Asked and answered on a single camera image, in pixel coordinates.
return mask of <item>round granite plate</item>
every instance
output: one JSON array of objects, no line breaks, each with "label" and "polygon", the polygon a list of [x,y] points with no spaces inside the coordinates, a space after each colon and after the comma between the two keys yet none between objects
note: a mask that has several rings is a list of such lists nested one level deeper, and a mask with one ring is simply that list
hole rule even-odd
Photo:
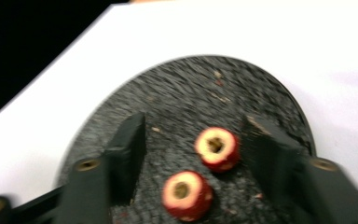
[{"label": "round granite plate", "polygon": [[205,176],[214,190],[213,206],[199,223],[288,221],[267,200],[256,197],[261,191],[243,163],[213,175],[195,154],[193,144],[203,129],[220,126],[239,135],[246,112],[279,125],[303,146],[303,154],[315,152],[310,127],[288,90],[261,68],[227,57],[161,64],[114,92],[78,134],[58,185],[66,183],[75,161],[98,157],[120,122],[139,111],[146,115],[147,155],[134,204],[113,207],[113,223],[180,223],[162,207],[161,189],[170,175],[186,169]]}]

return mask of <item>red apple skin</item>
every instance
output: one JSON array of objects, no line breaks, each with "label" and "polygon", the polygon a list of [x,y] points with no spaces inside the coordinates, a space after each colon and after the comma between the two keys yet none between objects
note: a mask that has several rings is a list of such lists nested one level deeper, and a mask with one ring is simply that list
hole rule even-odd
[{"label": "red apple skin", "polygon": [[[197,177],[197,183],[196,185],[200,185],[200,193],[197,194],[196,198],[192,198],[191,200],[194,200],[194,202],[191,204],[191,206],[183,207],[180,206],[181,204],[169,204],[168,203],[168,197],[173,197],[173,195],[167,194],[167,186],[169,185],[170,181],[172,181],[176,176],[182,174],[182,173],[191,173],[192,175]],[[162,193],[162,203],[165,207],[165,209],[168,211],[168,213],[176,217],[182,221],[195,221],[200,219],[205,215],[205,213],[209,210],[211,207],[213,200],[213,190],[208,185],[208,182],[204,177],[202,177],[200,174],[194,171],[183,171],[178,174],[172,175],[165,183],[163,193]]]},{"label": "red apple skin", "polygon": [[202,164],[204,164],[206,167],[208,167],[212,172],[224,173],[225,171],[230,170],[232,167],[234,167],[241,158],[240,140],[235,134],[229,133],[230,139],[228,139],[226,141],[233,141],[232,148],[229,149],[230,152],[225,157],[219,158],[216,161],[206,161],[203,158],[203,156],[201,156],[202,153],[200,153],[201,152],[200,141],[205,140],[205,139],[203,139],[203,137],[209,131],[229,133],[228,130],[219,128],[219,127],[211,127],[211,128],[204,130],[203,132],[200,133],[199,137],[196,140],[196,143],[195,143],[196,152],[200,155]]}]

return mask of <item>white table surface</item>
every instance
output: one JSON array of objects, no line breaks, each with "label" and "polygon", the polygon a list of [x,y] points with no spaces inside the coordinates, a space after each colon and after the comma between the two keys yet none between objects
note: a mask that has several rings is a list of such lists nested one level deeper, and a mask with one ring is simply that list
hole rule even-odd
[{"label": "white table surface", "polygon": [[290,2],[108,8],[0,111],[0,194],[19,205],[52,190],[76,133],[108,95],[157,64],[203,54],[279,79],[304,110],[318,155],[358,187],[358,5]]}]

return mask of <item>apple flesh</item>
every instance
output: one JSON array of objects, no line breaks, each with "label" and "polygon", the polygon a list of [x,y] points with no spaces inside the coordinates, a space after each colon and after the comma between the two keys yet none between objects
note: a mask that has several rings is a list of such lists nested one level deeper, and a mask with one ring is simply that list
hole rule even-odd
[{"label": "apple flesh", "polygon": [[165,209],[182,221],[200,219],[211,207],[212,198],[212,188],[202,175],[194,171],[172,175],[162,191]]},{"label": "apple flesh", "polygon": [[202,131],[194,146],[202,163],[215,173],[233,168],[240,160],[238,137],[223,128]]}]

